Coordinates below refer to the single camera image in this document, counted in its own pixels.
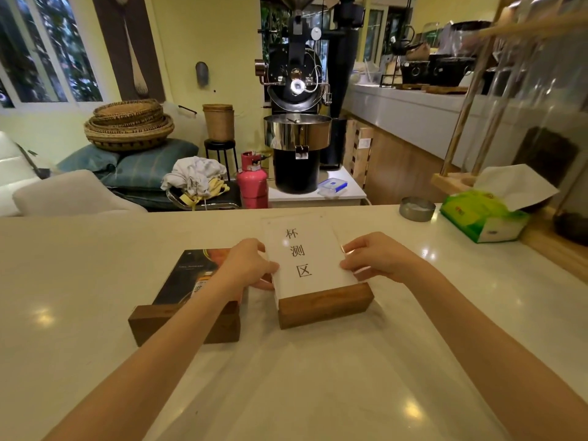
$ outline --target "window frame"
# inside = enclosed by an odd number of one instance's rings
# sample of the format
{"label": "window frame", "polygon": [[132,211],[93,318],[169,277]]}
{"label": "window frame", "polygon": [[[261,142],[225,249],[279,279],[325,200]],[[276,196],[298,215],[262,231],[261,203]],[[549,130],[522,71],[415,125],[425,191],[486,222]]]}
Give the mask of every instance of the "window frame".
{"label": "window frame", "polygon": [[8,73],[4,69],[4,66],[0,63],[0,81],[4,85],[6,89],[6,93],[9,95],[14,108],[7,108],[0,104],[0,115],[17,115],[20,113],[43,113],[43,112],[55,112],[55,111],[72,111],[72,110],[83,110],[92,112],[95,108],[100,105],[103,105],[108,102],[112,102],[112,99],[109,99],[107,92],[104,89],[104,84],[102,83],[104,77],[101,76],[98,65],[96,64],[99,62],[99,58],[96,55],[95,50],[92,50],[86,47],[86,44],[90,42],[89,36],[90,34],[85,29],[83,22],[80,23],[77,21],[78,14],[80,13],[79,5],[77,5],[78,0],[68,0],[73,12],[73,18],[76,21],[77,31],[82,39],[82,43],[84,44],[84,50],[86,55],[88,56],[88,60],[90,62],[90,66],[92,67],[92,72],[94,74],[94,78],[96,79],[96,83],[98,84],[98,90],[100,95],[102,96],[102,101],[95,101],[95,102],[78,102],[74,98],[74,94],[72,93],[70,83],[68,81],[61,64],[59,63],[59,59],[57,54],[55,53],[55,49],[53,48],[53,44],[51,43],[51,38],[43,24],[43,20],[41,18],[40,12],[37,8],[35,0],[25,0],[29,10],[31,11],[31,16],[35,23],[35,27],[39,31],[39,36],[45,47],[47,55],[49,56],[49,60],[51,61],[51,65],[55,70],[55,74],[57,75],[58,81],[63,87],[63,92],[65,93],[65,97],[67,99],[66,102],[22,102],[20,97],[18,97],[18,93],[12,85],[12,81],[10,77],[8,77]]}

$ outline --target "metal tin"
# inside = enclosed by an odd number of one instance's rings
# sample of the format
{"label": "metal tin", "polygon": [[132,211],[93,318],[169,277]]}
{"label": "metal tin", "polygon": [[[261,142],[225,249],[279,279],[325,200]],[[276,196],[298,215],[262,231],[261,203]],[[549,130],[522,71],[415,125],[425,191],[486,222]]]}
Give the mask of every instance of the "metal tin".
{"label": "metal tin", "polygon": [[407,196],[401,200],[401,215],[410,221],[430,221],[435,213],[435,204],[418,196]]}
{"label": "metal tin", "polygon": [[275,150],[305,152],[328,147],[331,118],[321,115],[287,113],[263,118],[265,145]]}

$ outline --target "tissue box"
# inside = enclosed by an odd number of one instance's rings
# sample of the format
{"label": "tissue box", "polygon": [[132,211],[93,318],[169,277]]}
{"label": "tissue box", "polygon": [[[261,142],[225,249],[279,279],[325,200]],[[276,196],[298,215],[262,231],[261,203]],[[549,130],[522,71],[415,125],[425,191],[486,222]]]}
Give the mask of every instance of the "tissue box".
{"label": "tissue box", "polygon": [[495,195],[479,190],[448,196],[441,213],[474,243],[516,240],[530,218],[520,210],[510,212]]}

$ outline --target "stack of woven baskets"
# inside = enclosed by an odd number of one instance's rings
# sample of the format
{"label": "stack of woven baskets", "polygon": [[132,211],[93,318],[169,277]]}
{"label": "stack of woven baskets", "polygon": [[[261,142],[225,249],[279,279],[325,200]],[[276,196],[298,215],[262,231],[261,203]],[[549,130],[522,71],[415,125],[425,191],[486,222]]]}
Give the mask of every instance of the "stack of woven baskets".
{"label": "stack of woven baskets", "polygon": [[94,110],[84,124],[88,140],[110,152],[147,150],[173,132],[173,119],[155,99],[109,103]]}

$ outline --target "black roaster base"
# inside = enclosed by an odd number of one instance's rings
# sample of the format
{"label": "black roaster base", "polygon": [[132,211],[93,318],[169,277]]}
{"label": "black roaster base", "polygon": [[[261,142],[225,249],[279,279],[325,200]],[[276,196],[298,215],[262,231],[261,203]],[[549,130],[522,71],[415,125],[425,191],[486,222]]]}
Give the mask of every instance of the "black roaster base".
{"label": "black roaster base", "polygon": [[314,192],[319,182],[320,150],[308,152],[308,159],[296,159],[296,152],[273,151],[276,187],[284,193]]}

